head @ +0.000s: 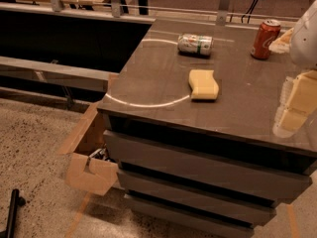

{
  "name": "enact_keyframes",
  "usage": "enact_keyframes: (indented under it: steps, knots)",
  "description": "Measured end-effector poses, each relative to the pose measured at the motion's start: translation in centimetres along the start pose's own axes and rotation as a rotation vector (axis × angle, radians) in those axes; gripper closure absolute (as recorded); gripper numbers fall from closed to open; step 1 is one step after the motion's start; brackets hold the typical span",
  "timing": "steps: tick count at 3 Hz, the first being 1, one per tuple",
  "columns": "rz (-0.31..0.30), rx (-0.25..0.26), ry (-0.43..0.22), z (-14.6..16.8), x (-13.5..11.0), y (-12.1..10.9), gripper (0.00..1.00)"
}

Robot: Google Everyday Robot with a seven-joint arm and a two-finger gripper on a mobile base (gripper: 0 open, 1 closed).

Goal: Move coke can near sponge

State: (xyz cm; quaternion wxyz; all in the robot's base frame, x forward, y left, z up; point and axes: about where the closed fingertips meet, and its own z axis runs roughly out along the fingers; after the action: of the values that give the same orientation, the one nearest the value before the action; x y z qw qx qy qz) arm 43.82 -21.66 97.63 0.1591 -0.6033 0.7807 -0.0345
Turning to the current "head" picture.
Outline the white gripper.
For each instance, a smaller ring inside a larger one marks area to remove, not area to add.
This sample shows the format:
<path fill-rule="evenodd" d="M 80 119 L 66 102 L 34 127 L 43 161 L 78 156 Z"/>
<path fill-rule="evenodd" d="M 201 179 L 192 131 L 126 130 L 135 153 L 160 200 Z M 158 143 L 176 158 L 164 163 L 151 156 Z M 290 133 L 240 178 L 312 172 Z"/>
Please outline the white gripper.
<path fill-rule="evenodd" d="M 282 86 L 272 132 L 279 138 L 289 138 L 317 109 L 317 0 L 297 21 L 294 30 L 287 30 L 268 49 L 277 54 L 290 50 L 295 64 L 312 68 L 295 78 L 288 76 Z"/>

